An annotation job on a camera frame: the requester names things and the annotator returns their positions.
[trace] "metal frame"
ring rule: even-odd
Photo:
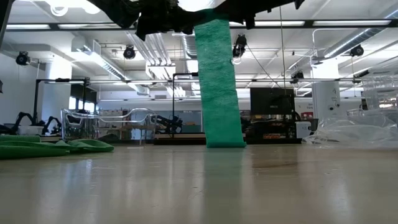
[[[331,22],[331,21],[369,21],[369,22],[382,22],[390,21],[388,24],[384,25],[330,25],[330,26],[316,26],[315,22]],[[361,29],[361,28],[398,28],[398,19],[307,19],[307,20],[269,20],[269,21],[256,21],[256,22],[304,22],[302,26],[282,26],[284,29]],[[48,25],[48,29],[7,29],[7,32],[48,32],[48,31],[65,31],[65,32],[75,32],[75,31],[121,31],[121,30],[136,30],[135,27],[130,28],[120,28],[117,24],[112,22],[76,22],[76,23],[30,23],[35,25]],[[21,23],[11,23],[8,25],[23,26],[29,25]],[[61,28],[62,25],[68,26],[81,26],[80,28]],[[245,25],[230,26],[230,29],[246,29]],[[281,26],[256,26],[253,29],[280,29]]]
[[[10,16],[11,7],[13,3],[14,0],[0,1],[0,19],[2,20],[0,24],[0,46],[2,45],[2,39],[7,29],[8,18]]]
[[[33,120],[36,121],[36,123],[38,122],[37,120],[37,101],[39,99],[39,84],[41,82],[44,82],[45,84],[49,84],[48,82],[54,82],[57,84],[70,84],[70,82],[83,82],[83,94],[82,94],[82,98],[83,98],[83,109],[85,109],[85,103],[86,103],[86,87],[88,84],[88,80],[87,79],[56,79],[56,80],[50,80],[50,79],[38,79],[36,80],[36,86],[35,86],[35,100],[34,100],[34,106],[33,106]]]

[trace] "ceiling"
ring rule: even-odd
[[[363,0],[361,4],[357,1],[347,0],[306,0],[302,7],[296,11],[293,4],[282,6],[282,19],[382,19],[385,12],[398,9],[396,0]],[[271,13],[263,12],[256,16],[256,20],[280,19],[279,9]],[[63,17],[53,16],[50,6],[40,1],[16,1],[12,7],[9,23],[37,23],[37,22],[111,22],[109,18],[100,12],[95,15],[87,14],[84,10],[73,8]],[[231,38],[234,41],[238,34],[245,34],[248,39],[246,53],[242,62],[235,65],[236,77],[245,78],[267,78],[259,63],[264,67],[272,78],[281,77],[287,68],[293,65],[301,56],[310,54],[312,49],[325,50],[356,30],[319,30],[315,33],[313,42],[313,31],[310,29],[232,29]],[[113,61],[118,67],[128,71],[131,78],[144,79],[146,61],[140,56],[134,60],[125,60],[123,50],[126,45],[131,44],[123,31],[84,31],[84,32],[7,32],[4,42],[7,45],[16,44],[47,44],[58,49],[67,57],[74,58],[71,53],[72,39],[77,35],[83,35],[89,39],[95,39],[102,45],[102,54]],[[282,51],[282,35],[285,50]],[[380,34],[362,43],[365,54],[370,54],[397,40],[398,29],[386,29]],[[183,58],[183,47],[180,36],[174,36],[171,32],[162,34],[165,46],[172,60]],[[380,51],[368,57],[361,58],[359,62],[351,64],[351,57],[340,57],[340,76],[346,77],[353,72],[364,68],[375,66],[394,66],[397,59],[390,58],[398,56],[398,44]],[[73,73],[75,77],[87,76],[92,80],[109,79],[111,76],[97,66],[95,63],[74,61],[77,69]],[[306,77],[310,77],[310,65],[305,63],[299,69],[303,70]],[[247,83],[240,83],[238,87],[245,87]],[[126,91],[131,90],[128,86],[104,85],[102,90]]]

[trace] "green fabric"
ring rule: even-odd
[[[0,142],[3,141],[24,141],[24,142],[41,142],[40,136],[0,136]]]
[[[0,138],[0,159],[66,156],[69,153],[111,152],[114,147],[105,142],[81,139],[68,143],[36,142],[34,136],[9,136]]]
[[[229,22],[195,27],[203,121],[208,147],[245,147],[236,93]]]

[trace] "cable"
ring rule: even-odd
[[[285,64],[285,44],[284,44],[284,26],[282,23],[282,6],[279,6],[279,15],[280,15],[280,34],[282,37],[282,61],[284,64],[284,87],[285,87],[285,95],[287,95],[286,90],[286,64]]]
[[[277,82],[275,82],[275,80],[269,75],[269,73],[266,71],[266,69],[265,69],[265,68],[261,65],[261,63],[258,61],[258,59],[257,59],[256,56],[254,55],[253,51],[251,50],[249,44],[247,44],[246,46],[248,47],[248,49],[250,50],[250,53],[253,55],[254,59],[256,59],[257,63],[260,65],[260,67],[262,68],[262,70],[266,73],[266,75],[267,75],[279,88],[281,88],[280,85],[279,85]]]

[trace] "white ceiling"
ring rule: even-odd
[[[384,11],[388,9],[398,9],[396,0],[306,0],[302,7],[296,11],[293,4],[282,7],[283,19],[381,19]],[[111,22],[108,17],[100,12],[99,14],[87,14],[82,9],[70,9],[67,15],[63,17],[55,17],[51,15],[49,5],[46,2],[27,2],[16,1],[12,7],[9,22],[28,23],[28,22]],[[271,13],[260,13],[256,17],[259,19],[280,19],[279,9],[274,9]],[[355,30],[322,30],[315,34],[315,47],[317,49],[327,49],[335,45]],[[300,57],[292,56],[292,51],[296,54],[306,54],[314,48],[312,42],[312,30],[309,29],[291,29],[283,30],[284,47],[286,48],[283,61],[282,51],[276,50],[282,48],[282,34],[280,29],[262,30],[262,29],[233,29],[231,30],[232,40],[238,34],[246,34],[248,46],[253,50],[261,65],[271,74],[273,78],[280,76],[286,68],[289,68]],[[73,57],[70,53],[72,38],[76,35],[84,35],[90,39],[96,39],[98,42],[105,44],[107,48],[103,48],[103,54],[108,58],[120,58],[119,60],[111,59],[115,64],[125,70],[141,70],[138,72],[129,72],[134,78],[145,77],[142,71],[145,70],[146,62],[139,55],[135,60],[124,60],[123,51],[117,55],[111,53],[112,49],[125,48],[127,44],[131,44],[124,32],[121,31],[86,31],[86,32],[8,32],[4,41],[8,44],[48,44],[59,49],[65,55]],[[172,59],[182,58],[181,38],[173,36],[171,32],[162,34],[166,47]],[[397,40],[398,29],[388,29],[377,36],[365,41],[362,46],[365,49],[365,55],[371,53],[381,47]],[[258,78],[265,78],[262,68],[254,59],[253,54],[247,50],[244,54],[242,63],[235,66],[237,78],[253,78],[258,73],[262,73]],[[340,70],[340,75],[347,76],[354,72],[374,66],[380,62],[398,55],[398,45],[392,46],[378,54],[366,57],[364,60],[352,66],[344,66]],[[91,79],[104,79],[106,72],[97,65],[88,62],[79,62],[80,68],[87,69]],[[310,67],[302,68],[307,76],[309,76]],[[126,90],[125,86],[107,86],[107,90]]]

